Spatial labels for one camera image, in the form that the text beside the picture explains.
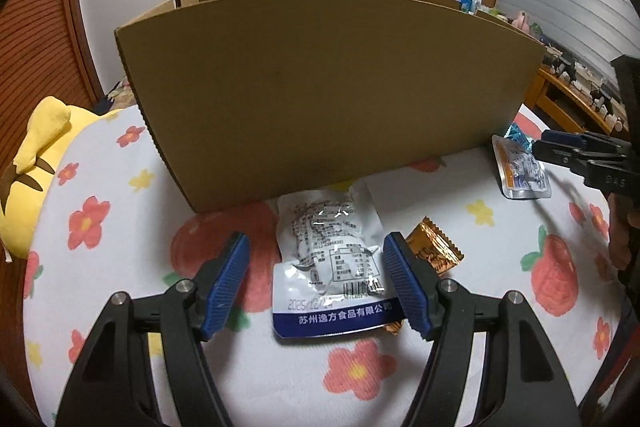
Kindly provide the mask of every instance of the floral tablecloth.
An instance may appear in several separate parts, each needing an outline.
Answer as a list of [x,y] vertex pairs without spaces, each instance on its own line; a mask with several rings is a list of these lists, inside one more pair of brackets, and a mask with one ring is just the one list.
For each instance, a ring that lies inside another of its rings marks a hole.
[[[528,109],[516,121],[544,126]],[[602,195],[548,166],[548,200],[513,201],[498,187],[493,153],[478,148],[366,178],[386,232],[425,215],[465,253],[450,275],[474,293],[518,289],[532,303],[579,401],[620,316],[622,291],[607,257]],[[24,286],[24,336],[34,396],[53,425],[72,364],[111,294],[162,293],[191,277],[233,230],[252,241],[248,278],[225,330],[204,346],[236,426],[400,425],[431,344],[408,325],[282,342],[271,325],[280,254],[273,201],[195,216],[164,166],[137,107],[87,127],[60,163],[40,216]],[[473,417],[483,334],[476,334],[458,425]],[[159,335],[150,336],[162,418],[179,425]]]

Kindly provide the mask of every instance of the yellow plush toy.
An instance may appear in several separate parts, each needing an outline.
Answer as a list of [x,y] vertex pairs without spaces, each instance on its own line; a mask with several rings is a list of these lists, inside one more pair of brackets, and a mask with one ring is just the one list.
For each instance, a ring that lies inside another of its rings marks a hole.
[[0,239],[26,258],[33,231],[58,164],[71,141],[100,117],[48,96],[36,106],[12,163],[0,176]]

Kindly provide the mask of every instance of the orange candy wrapper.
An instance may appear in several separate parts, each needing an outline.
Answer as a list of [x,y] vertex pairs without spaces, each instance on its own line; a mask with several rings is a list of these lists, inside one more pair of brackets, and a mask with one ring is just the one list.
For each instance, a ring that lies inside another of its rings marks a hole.
[[[453,244],[441,229],[436,227],[434,222],[425,217],[413,229],[406,238],[409,248],[415,253],[419,259],[428,261],[438,275],[444,274],[454,266],[460,264],[465,256]],[[402,327],[402,321],[391,323],[385,326],[386,331],[397,335]]]

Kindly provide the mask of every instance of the blue label stripe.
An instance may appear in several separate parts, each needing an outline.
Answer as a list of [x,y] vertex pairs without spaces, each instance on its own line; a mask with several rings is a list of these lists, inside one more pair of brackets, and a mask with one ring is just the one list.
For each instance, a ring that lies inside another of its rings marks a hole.
[[397,297],[350,308],[313,313],[274,313],[273,329],[283,339],[367,330],[404,319]]

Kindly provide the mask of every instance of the hand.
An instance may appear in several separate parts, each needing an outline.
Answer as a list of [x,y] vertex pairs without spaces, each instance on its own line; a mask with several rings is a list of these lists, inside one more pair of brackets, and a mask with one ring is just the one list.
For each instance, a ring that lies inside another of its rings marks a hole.
[[633,201],[619,194],[609,198],[609,258],[618,270],[631,262],[629,250],[630,226],[640,229],[640,210],[634,210]]

